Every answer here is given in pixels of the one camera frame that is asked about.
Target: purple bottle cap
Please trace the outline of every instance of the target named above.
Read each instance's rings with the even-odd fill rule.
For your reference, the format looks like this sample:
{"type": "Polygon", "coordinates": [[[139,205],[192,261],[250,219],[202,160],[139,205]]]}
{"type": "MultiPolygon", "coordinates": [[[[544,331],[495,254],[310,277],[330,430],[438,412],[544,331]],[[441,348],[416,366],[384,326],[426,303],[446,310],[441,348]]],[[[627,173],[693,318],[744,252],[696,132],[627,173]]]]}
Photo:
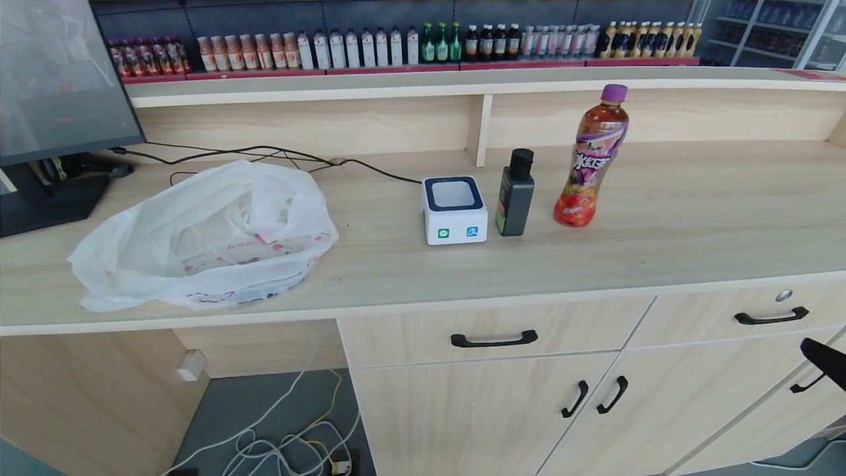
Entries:
{"type": "Polygon", "coordinates": [[[605,89],[602,90],[601,100],[623,102],[626,100],[627,92],[629,92],[629,88],[623,85],[605,85],[605,89]]]}

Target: black handle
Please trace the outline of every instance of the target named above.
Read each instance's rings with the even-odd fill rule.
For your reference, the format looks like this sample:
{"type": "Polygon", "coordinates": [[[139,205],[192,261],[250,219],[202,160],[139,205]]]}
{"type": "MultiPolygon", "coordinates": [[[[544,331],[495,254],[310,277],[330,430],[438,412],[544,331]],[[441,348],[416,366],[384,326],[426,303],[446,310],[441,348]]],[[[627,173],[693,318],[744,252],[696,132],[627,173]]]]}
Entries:
{"type": "Polygon", "coordinates": [[[786,318],[772,318],[772,319],[756,319],[750,316],[747,313],[737,313],[734,314],[734,318],[738,320],[739,323],[745,325],[757,325],[757,324],[775,324],[775,323],[786,323],[790,321],[798,321],[803,317],[807,316],[810,312],[809,310],[805,309],[804,307],[794,307],[791,309],[793,311],[792,316],[787,316],[786,318]]]}
{"type": "Polygon", "coordinates": [[[808,390],[810,387],[816,385],[816,383],[819,382],[820,380],[822,380],[822,378],[825,377],[825,376],[826,376],[825,374],[820,375],[819,377],[816,378],[816,380],[809,383],[808,386],[806,386],[806,387],[803,387],[802,385],[799,385],[799,384],[793,384],[790,387],[790,391],[792,391],[793,393],[802,393],[805,390],[808,390]]]}
{"type": "Polygon", "coordinates": [[[503,347],[503,346],[522,346],[523,344],[531,344],[537,340],[537,333],[534,329],[524,330],[523,336],[517,340],[506,340],[504,342],[470,342],[464,334],[453,334],[449,337],[450,341],[456,347],[503,347]]]}
{"type": "Polygon", "coordinates": [[[561,416],[564,417],[564,418],[572,417],[573,413],[576,413],[576,410],[579,409],[579,405],[581,405],[581,402],[587,396],[587,391],[588,391],[587,382],[585,382],[584,380],[581,380],[579,382],[579,400],[576,400],[576,404],[573,405],[572,410],[568,410],[567,408],[562,409],[561,410],[561,416]]]}
{"type": "Polygon", "coordinates": [[[600,404],[599,407],[596,407],[596,410],[599,412],[600,415],[604,415],[610,412],[611,409],[614,408],[614,405],[617,405],[617,400],[619,400],[620,397],[623,396],[623,394],[626,392],[626,389],[629,388],[629,381],[626,380],[623,375],[620,375],[619,377],[617,377],[617,385],[620,385],[620,391],[617,392],[617,396],[615,396],[614,399],[611,400],[611,405],[608,405],[606,407],[600,404]]]}

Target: green glass bottle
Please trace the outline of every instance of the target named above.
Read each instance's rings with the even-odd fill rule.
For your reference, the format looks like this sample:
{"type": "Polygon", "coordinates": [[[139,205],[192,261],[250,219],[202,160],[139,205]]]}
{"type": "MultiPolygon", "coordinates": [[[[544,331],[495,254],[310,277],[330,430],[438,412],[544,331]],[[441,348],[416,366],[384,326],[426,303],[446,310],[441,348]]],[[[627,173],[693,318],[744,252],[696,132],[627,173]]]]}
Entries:
{"type": "Polygon", "coordinates": [[[447,44],[447,24],[437,24],[437,45],[435,55],[438,63],[446,63],[449,59],[449,45],[447,44]]]}
{"type": "Polygon", "coordinates": [[[431,40],[431,23],[423,24],[423,42],[421,51],[423,52],[423,63],[431,63],[435,61],[435,43],[431,40]]]}
{"type": "Polygon", "coordinates": [[[453,23],[453,40],[449,42],[449,61],[461,61],[461,41],[459,40],[459,23],[453,23]]]}

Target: monitor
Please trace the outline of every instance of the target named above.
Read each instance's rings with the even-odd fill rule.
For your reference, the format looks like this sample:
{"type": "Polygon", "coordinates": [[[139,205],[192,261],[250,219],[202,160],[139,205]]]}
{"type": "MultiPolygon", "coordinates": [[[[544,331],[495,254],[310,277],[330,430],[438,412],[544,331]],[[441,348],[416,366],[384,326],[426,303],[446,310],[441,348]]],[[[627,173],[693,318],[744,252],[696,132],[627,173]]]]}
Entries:
{"type": "Polygon", "coordinates": [[[85,219],[105,175],[45,185],[29,163],[145,140],[89,0],[0,2],[0,236],[85,219]]]}

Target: white plastic bag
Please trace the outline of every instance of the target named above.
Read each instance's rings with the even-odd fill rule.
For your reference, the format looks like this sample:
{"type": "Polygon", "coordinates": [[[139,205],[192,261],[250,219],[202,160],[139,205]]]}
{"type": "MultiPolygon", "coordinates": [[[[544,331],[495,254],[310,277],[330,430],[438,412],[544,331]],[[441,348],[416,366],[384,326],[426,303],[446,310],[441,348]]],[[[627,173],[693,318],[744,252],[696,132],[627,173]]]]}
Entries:
{"type": "Polygon", "coordinates": [[[338,240],[299,170],[231,162],[106,220],[68,258],[104,313],[161,299],[192,309],[259,301],[302,282],[338,240]]]}

